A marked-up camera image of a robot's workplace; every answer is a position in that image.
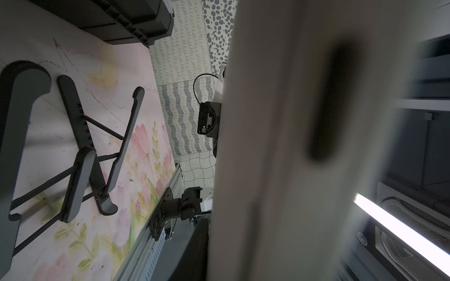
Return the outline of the silver laptop computer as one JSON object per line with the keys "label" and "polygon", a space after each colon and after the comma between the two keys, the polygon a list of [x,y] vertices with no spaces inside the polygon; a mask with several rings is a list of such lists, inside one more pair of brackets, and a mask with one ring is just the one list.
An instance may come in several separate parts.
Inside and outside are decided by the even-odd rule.
{"label": "silver laptop computer", "polygon": [[331,281],[435,1],[239,1],[207,279]]}

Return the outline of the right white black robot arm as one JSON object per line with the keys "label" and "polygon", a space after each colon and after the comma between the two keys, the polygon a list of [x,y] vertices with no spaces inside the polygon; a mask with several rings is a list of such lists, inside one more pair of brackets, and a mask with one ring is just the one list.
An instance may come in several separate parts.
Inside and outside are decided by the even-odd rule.
{"label": "right white black robot arm", "polygon": [[[193,82],[193,93],[199,104],[199,118],[197,133],[213,139],[213,156],[217,157],[218,151],[218,137],[221,118],[221,103],[223,99],[223,88],[226,76],[226,63],[222,63],[219,69],[219,75],[216,76],[210,73],[203,73],[198,75]],[[213,76],[217,79],[216,88],[212,101],[201,103],[196,95],[195,86],[198,78],[203,76]]]}

